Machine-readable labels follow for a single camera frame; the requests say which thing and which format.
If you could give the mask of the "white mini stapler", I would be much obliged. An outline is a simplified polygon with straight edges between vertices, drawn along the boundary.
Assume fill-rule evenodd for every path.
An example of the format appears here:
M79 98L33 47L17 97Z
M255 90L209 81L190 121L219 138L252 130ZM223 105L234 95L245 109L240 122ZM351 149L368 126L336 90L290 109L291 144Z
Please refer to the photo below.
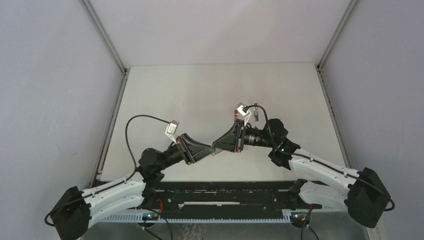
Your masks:
M258 103L255 102L253 107L253 116L254 116L254 121L255 122L259 122L259 108L258 108Z

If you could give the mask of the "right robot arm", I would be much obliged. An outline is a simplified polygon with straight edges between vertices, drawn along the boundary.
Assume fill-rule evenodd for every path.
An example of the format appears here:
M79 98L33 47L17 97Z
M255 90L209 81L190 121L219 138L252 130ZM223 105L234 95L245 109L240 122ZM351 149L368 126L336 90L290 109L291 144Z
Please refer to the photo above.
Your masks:
M378 174L365 167L357 169L336 165L316 157L287 137L278 118L267 121L263 129L235 120L231 129L213 142L216 149L239 153L245 145L271 148L268 157L278 167L299 172L320 181L298 179L290 188L288 205L292 210L305 204L345 211L360 225L375 228L384 212L396 205Z

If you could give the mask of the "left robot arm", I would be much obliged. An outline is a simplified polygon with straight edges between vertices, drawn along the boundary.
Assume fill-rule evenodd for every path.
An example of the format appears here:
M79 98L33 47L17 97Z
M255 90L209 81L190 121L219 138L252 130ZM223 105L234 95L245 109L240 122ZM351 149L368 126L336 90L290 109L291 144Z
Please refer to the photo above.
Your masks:
M65 191L49 213L62 240L76 240L99 221L129 208L153 207L155 186L163 170L184 161L191 165L211 155L216 149L182 134L165 151L145 149L134 173L118 180L84 190L74 186Z

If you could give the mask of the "cardboard staple box tray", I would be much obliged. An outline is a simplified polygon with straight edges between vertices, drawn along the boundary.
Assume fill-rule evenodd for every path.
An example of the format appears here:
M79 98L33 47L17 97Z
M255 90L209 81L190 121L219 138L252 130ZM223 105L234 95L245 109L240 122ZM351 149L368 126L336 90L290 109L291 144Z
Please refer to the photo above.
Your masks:
M218 154L220 154L220 153L222 153L222 152L224 152L225 150L223 150L223 149L218 149L218 148L216 148L215 149L215 152L214 153L212 153L212 155L213 156L216 156L216 155L218 155Z

